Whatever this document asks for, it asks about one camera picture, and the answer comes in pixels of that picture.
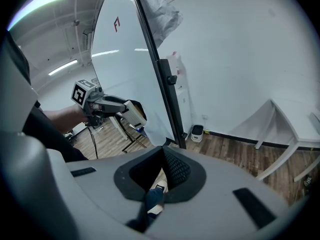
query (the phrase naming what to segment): black cable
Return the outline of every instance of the black cable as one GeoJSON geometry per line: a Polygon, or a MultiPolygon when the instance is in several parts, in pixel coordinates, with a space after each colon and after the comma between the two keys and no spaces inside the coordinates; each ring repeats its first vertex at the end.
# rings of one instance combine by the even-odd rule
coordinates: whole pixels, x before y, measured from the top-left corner
{"type": "Polygon", "coordinates": [[[98,158],[98,152],[97,152],[97,145],[96,145],[95,136],[93,135],[93,133],[92,133],[92,131],[90,130],[89,126],[88,126],[87,128],[88,128],[88,130],[89,130],[89,133],[90,133],[90,136],[91,136],[93,145],[94,145],[94,150],[95,150],[96,159],[99,159],[99,158],[98,158]]]}

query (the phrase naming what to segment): wooden floor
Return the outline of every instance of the wooden floor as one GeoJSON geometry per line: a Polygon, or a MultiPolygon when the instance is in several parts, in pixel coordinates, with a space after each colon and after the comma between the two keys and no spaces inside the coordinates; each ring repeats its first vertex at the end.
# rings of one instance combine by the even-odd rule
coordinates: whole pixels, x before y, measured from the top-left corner
{"type": "MultiPolygon", "coordinates": [[[[134,137],[138,136],[138,133],[129,127],[127,122],[122,124],[130,134],[134,137]]],[[[103,124],[103,129],[99,133],[96,131],[93,129],[92,133],[95,137],[99,158],[122,155],[122,149],[130,143],[129,140],[123,139],[110,120],[103,124]]],[[[140,140],[146,147],[152,147],[148,138],[143,137],[140,140]]],[[[73,146],[79,149],[88,159],[96,159],[94,145],[88,130],[77,135],[73,146]]],[[[268,168],[284,151],[281,148],[268,146],[261,146],[259,150],[256,150],[253,144],[208,134],[203,135],[203,140],[200,143],[188,139],[186,147],[187,150],[233,163],[253,176],[257,176],[268,168]]],[[[129,153],[140,149],[143,149],[143,147],[134,143],[127,151],[129,153]]],[[[303,180],[293,182],[293,178],[319,155],[320,152],[318,151],[296,151],[286,163],[266,177],[263,182],[278,192],[289,205],[292,205],[306,195],[303,180]]],[[[311,176],[314,181],[318,179],[319,172],[319,166],[312,170],[311,176]]],[[[164,178],[165,174],[161,171],[155,182],[164,178]]]]}

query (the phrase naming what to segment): red logo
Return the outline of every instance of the red logo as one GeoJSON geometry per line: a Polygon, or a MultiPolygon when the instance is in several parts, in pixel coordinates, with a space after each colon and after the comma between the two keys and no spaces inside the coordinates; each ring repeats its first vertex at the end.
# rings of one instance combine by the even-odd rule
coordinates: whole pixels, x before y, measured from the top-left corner
{"type": "Polygon", "coordinates": [[[120,27],[119,17],[116,17],[116,20],[115,20],[115,22],[114,22],[114,29],[115,29],[115,32],[118,32],[118,30],[117,30],[117,22],[118,22],[118,27],[120,27]]]}

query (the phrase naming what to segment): white table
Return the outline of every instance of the white table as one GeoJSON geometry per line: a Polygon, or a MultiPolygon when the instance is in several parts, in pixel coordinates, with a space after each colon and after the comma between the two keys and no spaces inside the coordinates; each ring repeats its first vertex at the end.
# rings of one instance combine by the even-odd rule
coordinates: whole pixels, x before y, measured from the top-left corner
{"type": "MultiPolygon", "coordinates": [[[[307,145],[314,147],[315,144],[320,143],[320,135],[310,120],[311,113],[320,114],[320,112],[313,106],[291,101],[287,99],[274,98],[270,100],[272,103],[272,112],[266,121],[265,127],[258,137],[258,143],[255,145],[256,149],[259,149],[264,142],[270,131],[270,125],[276,114],[276,111],[284,118],[284,120],[290,126],[294,137],[289,143],[289,147],[283,152],[283,154],[264,172],[260,173],[256,178],[262,180],[276,169],[278,169],[285,161],[291,157],[291,155],[297,150],[299,146],[307,145]]],[[[297,182],[306,176],[313,168],[320,162],[320,156],[302,173],[294,178],[297,182]]]]}

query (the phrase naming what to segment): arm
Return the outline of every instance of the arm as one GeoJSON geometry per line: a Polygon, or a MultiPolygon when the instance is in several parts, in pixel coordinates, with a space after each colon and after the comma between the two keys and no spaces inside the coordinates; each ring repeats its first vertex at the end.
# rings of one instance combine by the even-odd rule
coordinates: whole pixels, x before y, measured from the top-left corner
{"type": "Polygon", "coordinates": [[[68,106],[61,110],[43,111],[43,113],[62,134],[70,131],[78,124],[86,123],[88,121],[88,118],[85,116],[82,108],[77,104],[68,106]]]}

